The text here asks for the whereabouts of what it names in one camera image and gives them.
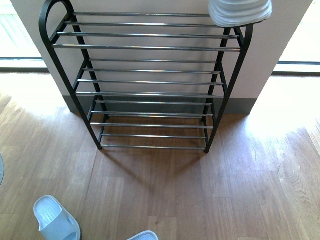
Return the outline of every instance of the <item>metal shoe rack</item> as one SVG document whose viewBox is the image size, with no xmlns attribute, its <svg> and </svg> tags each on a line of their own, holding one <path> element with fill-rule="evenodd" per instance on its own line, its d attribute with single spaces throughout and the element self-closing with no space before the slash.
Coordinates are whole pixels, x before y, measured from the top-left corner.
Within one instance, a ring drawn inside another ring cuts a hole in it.
<svg viewBox="0 0 320 240">
<path fill-rule="evenodd" d="M 47 21 L 56 3 L 63 3 L 67 14 L 49 36 Z M 39 30 L 99 149 L 208 153 L 250 46 L 253 25 L 221 28 L 207 14 L 75 12 L 69 0 L 47 0 Z M 63 66 L 60 49 L 81 51 L 77 76 L 67 74 L 67 68 L 76 66 Z M 226 55 L 234 63 L 228 72 L 223 67 Z M 92 102 L 89 109 L 82 98 Z M 144 138 L 140 142 L 145 145 L 135 145 L 132 139 L 138 138 Z"/>
</svg>

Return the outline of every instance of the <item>white slipper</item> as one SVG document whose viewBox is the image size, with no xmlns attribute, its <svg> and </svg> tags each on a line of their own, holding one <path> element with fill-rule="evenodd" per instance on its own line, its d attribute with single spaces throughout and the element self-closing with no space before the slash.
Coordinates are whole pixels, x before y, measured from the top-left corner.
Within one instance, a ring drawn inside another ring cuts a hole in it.
<svg viewBox="0 0 320 240">
<path fill-rule="evenodd" d="M 4 179 L 5 174 L 5 166 L 4 161 L 2 160 L 2 156 L 0 154 L 0 185 L 2 184 L 2 180 Z"/>
<path fill-rule="evenodd" d="M 153 231 L 143 231 L 128 240 L 159 240 Z"/>
<path fill-rule="evenodd" d="M 39 232 L 46 240 L 80 240 L 76 219 L 53 196 L 39 198 L 33 207 Z"/>
</svg>

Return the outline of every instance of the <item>sunlight on floor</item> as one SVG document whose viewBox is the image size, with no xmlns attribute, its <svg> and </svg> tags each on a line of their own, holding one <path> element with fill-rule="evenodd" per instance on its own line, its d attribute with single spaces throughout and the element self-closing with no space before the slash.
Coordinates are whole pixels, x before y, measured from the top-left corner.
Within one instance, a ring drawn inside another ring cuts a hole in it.
<svg viewBox="0 0 320 240">
<path fill-rule="evenodd" d="M 248 128 L 261 138 L 283 136 L 314 125 L 320 116 L 318 77 L 271 77 L 248 118 Z"/>
<path fill-rule="evenodd" d="M 36 114 L 51 115 L 66 103 L 50 74 L 1 73 L 0 94 L 12 97 L 17 107 Z"/>
</svg>

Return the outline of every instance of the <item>gray baseboard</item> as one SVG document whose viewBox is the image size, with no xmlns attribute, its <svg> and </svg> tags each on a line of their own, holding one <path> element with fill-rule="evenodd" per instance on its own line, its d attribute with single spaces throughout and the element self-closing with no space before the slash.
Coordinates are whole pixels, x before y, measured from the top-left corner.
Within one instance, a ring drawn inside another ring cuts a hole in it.
<svg viewBox="0 0 320 240">
<path fill-rule="evenodd" d="M 74 102 L 72 101 L 71 96 L 63 96 L 67 106 L 69 107 L 70 111 L 73 113 L 77 113 L 78 109 L 76 108 L 76 105 L 74 104 Z M 88 112 L 90 109 L 90 106 L 92 104 L 93 101 L 93 97 L 91 96 L 80 96 L 78 97 L 80 103 L 82 104 L 83 110 L 85 112 Z M 138 99 L 137 97 L 134 99 L 128 99 L 126 98 L 127 101 L 144 101 L 144 102 L 153 102 L 153 101 L 157 101 L 157 102 L 168 102 L 167 99 L 165 98 L 152 98 L 152 99 L 146 99 L 146 97 L 142 98 L 142 99 Z M 172 98 L 170 98 L 170 101 L 177 101 L 177 102 L 181 102 L 181 99 L 175 99 L 173 100 Z M 188 99 L 188 102 L 198 102 L 198 99 Z M 256 98 L 230 98 L 228 105 L 225 109 L 225 113 L 226 114 L 245 114 L 248 115 L 250 114 L 252 108 L 254 107 L 255 103 L 256 103 L 257 99 Z M 216 109 L 218 109 L 221 104 L 222 104 L 222 99 L 215 99 L 214 100 L 214 104 Z M 202 111 L 201 109 L 199 109 L 199 107 L 192 107 L 190 109 L 190 106 L 179 106 L 177 107 L 177 105 L 171 105 L 169 106 L 170 108 L 168 108 L 168 106 L 161 106 L 161 105 L 157 105 L 157 107 L 155 108 L 154 105 L 152 104 L 139 104 L 139 105 L 135 105 L 134 109 L 133 109 L 133 105 L 132 104 L 127 104 L 127 105 L 123 105 L 123 104 L 110 104 L 107 106 L 108 107 L 108 111 L 117 111 L 117 112 L 141 112 L 141 113 L 161 113 L 161 112 L 167 112 L 167 113 L 199 113 L 199 111 Z"/>
</svg>

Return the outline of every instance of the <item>wooden floor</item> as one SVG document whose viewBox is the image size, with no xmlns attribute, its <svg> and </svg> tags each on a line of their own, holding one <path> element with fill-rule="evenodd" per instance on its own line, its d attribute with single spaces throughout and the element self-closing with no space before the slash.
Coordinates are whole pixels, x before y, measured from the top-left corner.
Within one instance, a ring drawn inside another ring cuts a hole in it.
<svg viewBox="0 0 320 240">
<path fill-rule="evenodd" d="M 319 78 L 272 77 L 251 115 L 225 115 L 207 155 L 98 151 L 49 75 L 0 74 L 0 239 L 42 239 L 43 195 L 83 240 L 320 239 L 319 89 Z"/>
</svg>

